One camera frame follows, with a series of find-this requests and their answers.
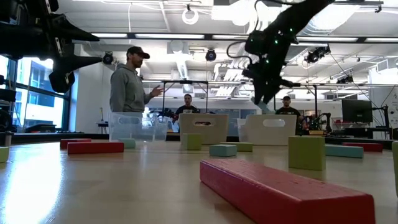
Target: light blue block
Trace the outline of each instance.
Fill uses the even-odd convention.
[[[327,156],[363,158],[363,147],[326,144],[325,150]]]
[[[210,146],[211,156],[220,156],[220,157],[236,156],[237,151],[238,148],[234,145],[218,144]]]
[[[135,139],[119,138],[119,141],[123,142],[125,149],[135,149],[136,148],[136,140]]]

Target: white plastic bin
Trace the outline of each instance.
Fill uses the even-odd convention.
[[[249,142],[248,133],[246,132],[246,119],[236,119],[238,124],[239,142]]]
[[[168,118],[158,118],[154,113],[111,113],[109,115],[109,140],[132,138],[151,142],[166,140]]]
[[[254,145],[287,146],[289,136],[295,135],[296,115],[248,115],[246,134]]]
[[[202,144],[225,142],[228,134],[228,114],[180,114],[180,137],[201,134]]]

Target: man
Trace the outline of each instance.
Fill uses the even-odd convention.
[[[290,106],[291,100],[289,96],[285,96],[282,100],[284,106],[279,108],[275,114],[294,114],[297,116],[297,125],[296,125],[296,134],[300,132],[302,129],[300,125],[300,121],[304,120],[304,117],[301,116],[300,112],[293,107]]]
[[[149,59],[149,54],[140,47],[130,47],[126,53],[127,63],[118,66],[111,76],[111,98],[109,104],[112,112],[144,112],[145,104],[155,96],[162,94],[163,89],[155,87],[149,94],[145,94],[137,68],[141,68],[142,61]]]
[[[191,105],[192,96],[190,94],[185,94],[184,102],[185,102],[185,105],[183,105],[179,109],[177,109],[177,111],[175,112],[176,115],[179,115],[180,113],[199,113],[198,108]]]
[[[279,108],[275,114],[294,114],[298,119],[302,119],[300,112],[290,106],[291,100],[289,96],[285,96],[282,100],[284,106]]]

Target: camera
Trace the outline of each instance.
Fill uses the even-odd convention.
[[[214,49],[208,49],[207,53],[206,53],[206,61],[213,62],[214,60],[216,60],[216,58],[217,58],[217,54],[214,51]]]

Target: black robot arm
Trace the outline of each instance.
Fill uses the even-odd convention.
[[[287,65],[285,63],[287,52],[291,43],[299,43],[296,35],[310,22],[311,18],[334,1],[306,0],[293,4],[292,7],[280,13],[266,29],[254,30],[249,34],[244,49],[250,54],[257,55],[259,61],[248,65],[243,75],[253,79],[254,104],[257,105],[261,98],[264,103],[268,103],[279,92],[281,85],[289,88],[300,86],[299,83],[292,83],[280,77],[282,67]]]
[[[73,54],[72,40],[100,39],[72,25],[65,15],[53,13],[57,10],[57,0],[0,0],[0,54],[14,60],[53,59],[51,86],[65,93],[75,82],[74,70],[102,58]]]

